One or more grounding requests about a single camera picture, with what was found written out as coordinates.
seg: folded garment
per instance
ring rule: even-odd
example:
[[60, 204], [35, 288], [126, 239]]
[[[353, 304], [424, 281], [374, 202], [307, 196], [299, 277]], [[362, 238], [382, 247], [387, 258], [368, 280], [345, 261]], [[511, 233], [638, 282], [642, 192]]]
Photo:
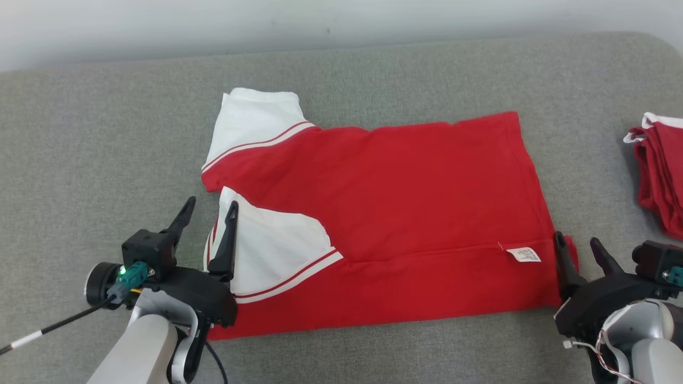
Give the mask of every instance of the folded garment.
[[238, 88], [201, 179], [221, 192], [205, 266], [240, 204], [238, 317], [210, 338], [560, 304], [555, 230], [515, 112], [323, 130], [296, 94]]
[[624, 142], [635, 143], [638, 203], [659, 216], [666, 235], [683, 240], [683, 119], [647, 112]]

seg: gray fabric surface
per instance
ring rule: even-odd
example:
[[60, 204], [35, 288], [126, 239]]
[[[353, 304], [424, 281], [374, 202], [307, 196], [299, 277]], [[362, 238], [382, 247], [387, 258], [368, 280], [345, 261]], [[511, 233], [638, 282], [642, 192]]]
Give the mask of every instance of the gray fabric surface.
[[[683, 61], [670, 46], [633, 33], [0, 74], [0, 344], [84, 309], [95, 263], [118, 261], [122, 241], [139, 228], [162, 229], [190, 195], [197, 209], [178, 255], [181, 265], [201, 267], [217, 196], [203, 190], [199, 169], [221, 94], [237, 86], [296, 92], [323, 127], [518, 111], [553, 221], [574, 236], [585, 276], [600, 276], [591, 236], [632, 269], [635, 245], [674, 242], [636, 205], [636, 163], [621, 138], [645, 111], [683, 117], [682, 81]], [[552, 313], [214, 346], [231, 383], [590, 382], [585, 352], [562, 348]], [[97, 312], [0, 357], [0, 381], [86, 382], [127, 317], [123, 309]], [[205, 353], [196, 383], [219, 380]]]

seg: white background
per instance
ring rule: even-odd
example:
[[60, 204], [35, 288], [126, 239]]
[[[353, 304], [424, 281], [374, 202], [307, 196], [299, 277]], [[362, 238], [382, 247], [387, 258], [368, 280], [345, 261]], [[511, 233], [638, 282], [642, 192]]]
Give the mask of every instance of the white background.
[[0, 71], [568, 31], [644, 31], [683, 52], [683, 1], [0, 0]]

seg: teal connector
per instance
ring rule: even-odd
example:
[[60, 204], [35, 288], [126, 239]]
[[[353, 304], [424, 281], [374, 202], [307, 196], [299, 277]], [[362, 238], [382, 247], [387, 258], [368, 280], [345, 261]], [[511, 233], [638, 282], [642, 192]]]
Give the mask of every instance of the teal connector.
[[683, 287], [683, 268], [680, 266], [673, 266], [667, 272], [664, 272], [664, 277], [670, 284]]
[[128, 269], [122, 266], [119, 276], [116, 278], [116, 284], [107, 290], [107, 296], [116, 296], [116, 299], [112, 300], [112, 304], [120, 304], [130, 294], [131, 289], [139, 287], [145, 282], [148, 275], [147, 264], [143, 262], [133, 263]]

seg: black cable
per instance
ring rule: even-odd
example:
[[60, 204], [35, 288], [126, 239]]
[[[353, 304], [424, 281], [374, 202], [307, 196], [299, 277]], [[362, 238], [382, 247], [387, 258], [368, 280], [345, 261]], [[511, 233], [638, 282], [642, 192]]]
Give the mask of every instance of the black cable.
[[216, 360], [216, 364], [218, 364], [218, 369], [221, 370], [221, 375], [223, 375], [223, 384], [227, 384], [227, 375], [225, 374], [225, 368], [223, 367], [223, 363], [221, 363], [221, 359], [219, 359], [218, 355], [216, 354], [216, 351], [211, 348], [211, 345], [209, 345], [209, 342], [205, 343], [206, 349], [209, 350], [209, 353], [214, 357], [214, 360]]
[[78, 320], [84, 316], [87, 316], [87, 315], [95, 312], [96, 310], [99, 310], [100, 308], [105, 307], [107, 304], [111, 303], [114, 299], [116, 299], [116, 296], [111, 295], [106, 300], [101, 301], [98, 305], [95, 305], [94, 307], [88, 308], [85, 311], [82, 311], [82, 312], [79, 312], [78, 314], [75, 314], [74, 316], [71, 316], [69, 318], [65, 318], [64, 320], [59, 321], [58, 323], [49, 325], [49, 326], [47, 326], [47, 327], [45, 327], [39, 331], [36, 331], [36, 332], [33, 332], [29, 335], [24, 336], [21, 339], [15, 340], [14, 342], [4, 346], [3, 348], [0, 348], [0, 356], [6, 354], [7, 352], [10, 352], [11, 350], [13, 350], [15, 348], [18, 348], [24, 344], [28, 344], [28, 343], [34, 341], [35, 339], [43, 336], [45, 333], [54, 331], [57, 328], [61, 328], [64, 325], [67, 325], [68, 323], [72, 323], [72, 322], [74, 322], [74, 321], [76, 321], [76, 320]]

